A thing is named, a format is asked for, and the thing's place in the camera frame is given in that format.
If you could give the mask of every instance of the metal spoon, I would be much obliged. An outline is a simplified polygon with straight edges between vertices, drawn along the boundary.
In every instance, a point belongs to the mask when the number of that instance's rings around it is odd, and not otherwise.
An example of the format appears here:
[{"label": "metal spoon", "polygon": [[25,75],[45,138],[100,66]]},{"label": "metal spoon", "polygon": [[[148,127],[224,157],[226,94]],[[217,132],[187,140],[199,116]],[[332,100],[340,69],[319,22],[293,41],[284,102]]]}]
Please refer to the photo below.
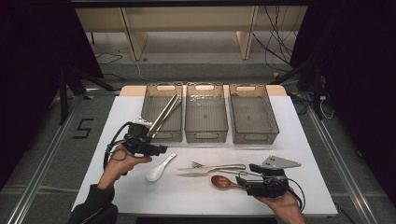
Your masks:
[{"label": "metal spoon", "polygon": [[163,174],[163,170],[165,169],[166,164],[168,164],[168,162],[171,161],[176,156],[177,156],[176,153],[172,153],[170,156],[168,156],[168,158],[166,158],[165,161],[163,161],[163,163],[161,163],[160,165],[149,170],[146,173],[146,179],[148,181],[158,180],[161,177],[161,175]]},{"label": "metal spoon", "polygon": [[212,184],[216,186],[219,189],[228,189],[228,188],[239,188],[239,189],[245,189],[244,187],[235,184],[233,181],[231,181],[229,178],[223,176],[223,175],[214,175],[211,178]]}]

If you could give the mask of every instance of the white plastic spoon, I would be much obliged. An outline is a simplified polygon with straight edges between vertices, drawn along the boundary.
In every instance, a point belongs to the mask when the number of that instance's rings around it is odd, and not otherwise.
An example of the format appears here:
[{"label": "white plastic spoon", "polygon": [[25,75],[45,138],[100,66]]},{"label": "white plastic spoon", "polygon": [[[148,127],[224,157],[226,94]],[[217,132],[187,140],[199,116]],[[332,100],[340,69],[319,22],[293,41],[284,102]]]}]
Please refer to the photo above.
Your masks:
[{"label": "white plastic spoon", "polygon": [[160,165],[149,170],[146,173],[146,179],[148,181],[158,180],[161,177],[161,175],[163,174],[163,170],[165,169],[166,164],[168,164],[168,162],[171,161],[176,156],[177,156],[176,153],[172,153],[170,156],[168,156],[168,158],[166,158],[165,161],[163,161],[163,163],[161,163]]}]

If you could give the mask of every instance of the tripod leg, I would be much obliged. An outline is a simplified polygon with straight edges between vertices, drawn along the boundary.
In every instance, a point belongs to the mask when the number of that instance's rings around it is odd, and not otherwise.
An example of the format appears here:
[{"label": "tripod leg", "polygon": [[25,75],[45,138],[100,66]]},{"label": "tripod leg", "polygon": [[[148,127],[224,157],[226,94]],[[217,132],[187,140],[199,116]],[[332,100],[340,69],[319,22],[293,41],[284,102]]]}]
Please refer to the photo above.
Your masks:
[{"label": "tripod leg", "polygon": [[297,67],[295,67],[293,70],[289,71],[287,74],[277,78],[276,80],[268,83],[268,85],[279,85],[282,82],[288,80],[291,77],[294,77],[295,75],[301,73],[305,68],[309,65],[310,59],[308,58],[305,62],[301,63]]},{"label": "tripod leg", "polygon": [[93,33],[91,33],[91,40],[92,40],[92,44],[95,44],[95,38],[93,37]]},{"label": "tripod leg", "polygon": [[59,96],[61,98],[61,122],[60,125],[64,124],[67,116],[69,115],[69,105],[67,103],[67,91],[66,91],[66,78],[64,71],[59,74]]},{"label": "tripod leg", "polygon": [[81,71],[80,69],[76,68],[76,67],[69,67],[70,71],[72,71],[73,73],[75,73],[76,75],[78,75],[79,77],[83,77],[85,79],[88,79],[90,82],[104,88],[107,91],[119,91],[120,88],[114,88],[113,86],[108,85],[107,83],[105,83],[104,81],[101,81],[95,77],[90,76],[89,74]]},{"label": "tripod leg", "polygon": [[320,69],[316,67],[315,70],[315,80],[314,80],[314,111],[319,119],[322,119],[321,109],[320,109],[320,95],[322,94],[321,88],[321,74]]}]

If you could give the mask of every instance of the translucent storage bin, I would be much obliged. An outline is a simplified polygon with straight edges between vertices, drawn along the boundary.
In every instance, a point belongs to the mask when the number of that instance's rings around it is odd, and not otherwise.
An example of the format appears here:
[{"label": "translucent storage bin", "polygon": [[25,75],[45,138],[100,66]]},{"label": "translucent storage bin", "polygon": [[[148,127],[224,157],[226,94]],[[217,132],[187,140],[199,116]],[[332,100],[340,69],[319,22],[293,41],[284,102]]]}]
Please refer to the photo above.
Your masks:
[{"label": "translucent storage bin", "polygon": [[279,129],[265,85],[232,84],[230,96],[233,142],[272,145]]},{"label": "translucent storage bin", "polygon": [[226,141],[228,123],[221,83],[187,83],[185,132],[188,143]]},{"label": "translucent storage bin", "polygon": [[168,118],[152,138],[152,143],[181,142],[182,130],[182,96],[183,83],[150,83],[147,85],[145,100],[142,108],[142,119],[154,122],[163,112],[174,95],[180,96],[180,104],[169,114]]}]

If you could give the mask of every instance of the black sleeve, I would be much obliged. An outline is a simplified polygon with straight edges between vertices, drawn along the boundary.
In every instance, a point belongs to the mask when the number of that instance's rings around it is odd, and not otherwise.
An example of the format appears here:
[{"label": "black sleeve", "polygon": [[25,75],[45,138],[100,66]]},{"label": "black sleeve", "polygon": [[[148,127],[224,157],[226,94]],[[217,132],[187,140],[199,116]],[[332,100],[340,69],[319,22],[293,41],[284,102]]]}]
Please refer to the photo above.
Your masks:
[{"label": "black sleeve", "polygon": [[112,204],[114,189],[107,191],[91,185],[85,203],[75,207],[67,221],[68,224],[77,223],[116,223],[118,208]]}]

